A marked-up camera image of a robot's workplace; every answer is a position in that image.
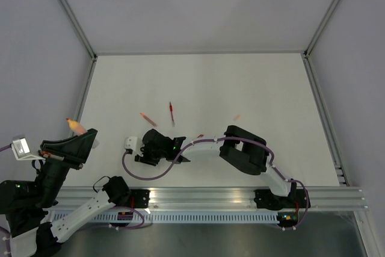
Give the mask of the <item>orange highlighter pen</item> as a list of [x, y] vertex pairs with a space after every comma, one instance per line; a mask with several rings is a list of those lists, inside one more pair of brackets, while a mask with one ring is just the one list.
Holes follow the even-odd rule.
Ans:
[[77, 121], [66, 118], [70, 130], [77, 136], [87, 133], [88, 131]]

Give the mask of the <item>red thin pen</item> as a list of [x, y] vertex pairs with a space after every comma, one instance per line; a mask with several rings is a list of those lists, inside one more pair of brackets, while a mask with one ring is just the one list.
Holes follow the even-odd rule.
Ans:
[[172, 124], [172, 127], [175, 127], [173, 105], [172, 105], [171, 102], [169, 102], [169, 110], [170, 110], [170, 116], [171, 116], [171, 124]]

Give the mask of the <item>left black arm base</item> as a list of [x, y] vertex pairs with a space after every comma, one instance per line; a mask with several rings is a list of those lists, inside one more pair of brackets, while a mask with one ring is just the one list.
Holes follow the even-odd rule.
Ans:
[[148, 208], [150, 190], [131, 189], [121, 176], [113, 176], [103, 185], [102, 190], [108, 195], [108, 200], [115, 206], [133, 209]]

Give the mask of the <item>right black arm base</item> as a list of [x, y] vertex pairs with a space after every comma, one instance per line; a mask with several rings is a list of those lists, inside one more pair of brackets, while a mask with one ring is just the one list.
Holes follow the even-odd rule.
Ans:
[[258, 209], [280, 211], [283, 209], [304, 209], [307, 197], [303, 189], [290, 192], [288, 196], [276, 196], [269, 189], [254, 191], [254, 202]]

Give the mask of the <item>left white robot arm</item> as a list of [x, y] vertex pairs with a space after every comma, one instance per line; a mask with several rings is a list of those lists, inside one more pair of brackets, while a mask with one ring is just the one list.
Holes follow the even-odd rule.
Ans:
[[33, 181], [1, 182], [1, 214], [10, 228], [12, 256], [53, 256], [62, 243], [98, 214], [123, 208], [131, 200], [130, 190], [120, 176], [113, 176], [88, 202], [56, 221], [47, 221], [48, 209], [57, 205], [57, 196], [70, 169], [79, 170], [91, 152], [97, 130], [59, 141], [43, 141], [34, 156], [23, 136], [14, 137], [11, 149], [16, 159], [40, 163]]

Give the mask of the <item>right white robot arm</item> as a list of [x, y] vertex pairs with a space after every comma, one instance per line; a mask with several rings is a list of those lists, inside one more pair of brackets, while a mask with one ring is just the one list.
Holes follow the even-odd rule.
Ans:
[[235, 125], [229, 125], [219, 137], [170, 138], [155, 129], [143, 137], [128, 137], [125, 149], [138, 163], [157, 166], [165, 159], [171, 165], [188, 163], [200, 156], [218, 157], [241, 173], [259, 176], [266, 189], [254, 192], [259, 209], [309, 209], [309, 193], [301, 181], [285, 177], [274, 164], [274, 153], [266, 141]]

